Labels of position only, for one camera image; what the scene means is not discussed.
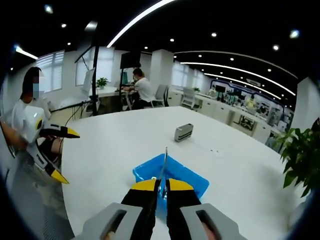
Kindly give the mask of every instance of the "black ceiling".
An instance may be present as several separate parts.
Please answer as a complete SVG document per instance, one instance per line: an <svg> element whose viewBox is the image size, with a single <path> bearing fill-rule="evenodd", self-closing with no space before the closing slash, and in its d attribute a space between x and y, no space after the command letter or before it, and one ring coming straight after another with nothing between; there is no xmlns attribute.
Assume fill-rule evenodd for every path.
<svg viewBox="0 0 320 240"><path fill-rule="evenodd" d="M111 39L135 16L157 1L108 1L90 4L52 3L53 14L44 11L43 3L22 4L16 10L16 42L27 52L43 56L55 51L76 49L83 30L92 19L100 26L99 44L106 46ZM210 52L178 53L179 62L200 62L225 65L250 71L296 92L297 83L315 75L315 62L319 47L317 42L316 10L312 6L217 4L208 0L176 0L154 11L129 29L114 47L121 50L148 52L166 49L170 52L223 51L249 55L278 65L292 75L252 58ZM300 37L290 39L293 29L300 30ZM279 51L272 46L279 45ZM12 59L13 73L31 63L27 56L15 53ZM221 67L192 65L205 73L240 80L249 78L265 85L265 89L278 96L284 94L288 105L295 98L282 88L262 78Z"/></svg>

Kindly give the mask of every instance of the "black pole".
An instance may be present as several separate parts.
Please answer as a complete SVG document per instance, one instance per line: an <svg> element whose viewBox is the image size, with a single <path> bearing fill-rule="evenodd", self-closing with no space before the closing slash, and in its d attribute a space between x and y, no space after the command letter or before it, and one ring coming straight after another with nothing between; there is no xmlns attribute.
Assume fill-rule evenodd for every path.
<svg viewBox="0 0 320 240"><path fill-rule="evenodd" d="M97 111L97 102L98 102L98 95L96 95L96 76L97 76L97 63L98 63L98 53L99 53L99 46L96 46L94 49L94 57L93 57L93 77L92 77L92 114L93 116L98 115Z"/></svg>
<svg viewBox="0 0 320 240"><path fill-rule="evenodd" d="M121 96L121 88L122 88L122 78L124 76L124 69L121 69L121 76L120 76L120 85L119 85L119 112L123 110L123 105L122 105L122 96Z"/></svg>

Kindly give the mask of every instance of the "blue plastic tray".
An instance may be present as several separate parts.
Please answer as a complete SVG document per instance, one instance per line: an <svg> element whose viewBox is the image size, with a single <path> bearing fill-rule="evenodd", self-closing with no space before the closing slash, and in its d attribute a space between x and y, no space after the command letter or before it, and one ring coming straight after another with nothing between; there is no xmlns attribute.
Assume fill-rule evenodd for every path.
<svg viewBox="0 0 320 240"><path fill-rule="evenodd" d="M153 159L146 161L145 163L135 167L132 172L135 176L135 181L141 182L144 180L151 179L152 177L159 178L161 170L165 163L165 154L160 154L159 156L154 157ZM208 180L194 173L190 169L183 166L178 161L174 160L169 155L167 156L166 168L164 175L167 179L176 179L184 181L190 184L197 197L200 199L209 186ZM164 189L165 181L162 181L161 190ZM167 198L164 199L158 198L157 200L157 209L167 212Z"/></svg>

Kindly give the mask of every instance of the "curved light strip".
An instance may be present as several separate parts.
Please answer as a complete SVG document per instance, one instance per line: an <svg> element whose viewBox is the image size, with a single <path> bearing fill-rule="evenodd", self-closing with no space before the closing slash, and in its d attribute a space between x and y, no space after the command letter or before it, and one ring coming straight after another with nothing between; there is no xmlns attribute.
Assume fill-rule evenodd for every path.
<svg viewBox="0 0 320 240"><path fill-rule="evenodd" d="M247 74L251 74L251 75L254 75L256 77L259 77L259 78L262 78L264 80L267 80L269 81L270 83L273 83L277 86L279 86L280 88L286 90L287 92L291 93L293 96L295 96L296 94L293 92L293 91L290 91L288 88L282 86L281 84L275 82L275 81L272 81L271 79L269 78L266 78L264 76L261 76L261 75L258 75L256 73L253 73L253 72L250 72L250 71L246 71L246 70L243 70L243 69L240 69L240 68L235 68L235 67L231 67L231 66L224 66L224 65L218 65L218 64L212 64L212 63L203 63L203 62L181 62L181 64L188 64L188 65L205 65L205 66L213 66L213 67L221 67L221 68L225 68L225 69L232 69L232 70L237 70L237 71L240 71L240 72L244 72L244 73L247 73Z"/></svg>
<svg viewBox="0 0 320 240"><path fill-rule="evenodd" d="M220 76L220 75L214 75L214 74L210 74L210 73L204 73L204 75L207 75L207 76L213 76L213 77L219 77L219 78L223 78L223 79L228 79L228 80L231 80L231 81L235 81L235 82L238 82L238 83L241 83L241 84L244 84L244 85L247 85L247 86L250 86L250 87L253 87L255 89L259 89L260 91L262 92L265 92L267 94L270 94L271 96L281 100L280 97L278 97L277 95L274 95L273 93L269 92L269 91L266 91L258 86L255 86L255 85L252 85L248 82L244 82L244 81L240 81L240 80L237 80L237 79L233 79L233 78L230 78L230 77L226 77L226 76Z"/></svg>
<svg viewBox="0 0 320 240"><path fill-rule="evenodd" d="M281 69L282 71L285 71L287 74L290 74L291 76L295 77L296 79L298 79L298 77L296 75L294 75L293 73L289 72L288 70L285 70L284 68L278 66L278 65L275 65L274 63L272 62L269 62L269 61L266 61L266 60L263 60L261 58L257 58L257 57L254 57L254 56L250 56L250 55L245 55L245 54L240 54L240 53L235 53L235 52L229 52L229 51L210 51L210 50L207 50L207 51L178 51L178 52L175 52L174 54L187 54L187 53L216 53L216 54L231 54L231 55L238 55L238 56L242 56L242 57L246 57L246 58L250 58L250 59L255 59L255 60L258 60L258 61L261 61L261 62L264 62L266 64L270 64L278 69Z"/></svg>
<svg viewBox="0 0 320 240"><path fill-rule="evenodd" d="M152 5L148 9L144 10L142 13L140 13L138 16L136 16L131 22L129 22L112 40L111 42L106 46L107 48L111 48L112 45L126 32L131 28L134 24L139 22L141 19L143 19L148 14L152 13L153 11L173 2L176 0L162 0L157 2L156 4Z"/></svg>

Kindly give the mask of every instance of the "potted plant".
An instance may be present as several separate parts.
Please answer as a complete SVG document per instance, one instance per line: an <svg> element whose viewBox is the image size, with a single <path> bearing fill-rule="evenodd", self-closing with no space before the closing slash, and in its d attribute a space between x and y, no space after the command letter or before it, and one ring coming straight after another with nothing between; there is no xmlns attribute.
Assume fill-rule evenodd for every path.
<svg viewBox="0 0 320 240"><path fill-rule="evenodd" d="M100 77L97 81L96 81L96 86L100 89L104 89L105 86L107 86L107 80L105 77Z"/></svg>
<svg viewBox="0 0 320 240"><path fill-rule="evenodd" d="M286 161L283 174L285 174L283 188L293 184L303 184L305 187L302 196L320 187L320 132L306 129L301 132L299 128L291 128L288 133L279 135L275 144L284 144L281 154L282 162ZM301 203L289 216L291 228L300 218L304 210Z"/></svg>

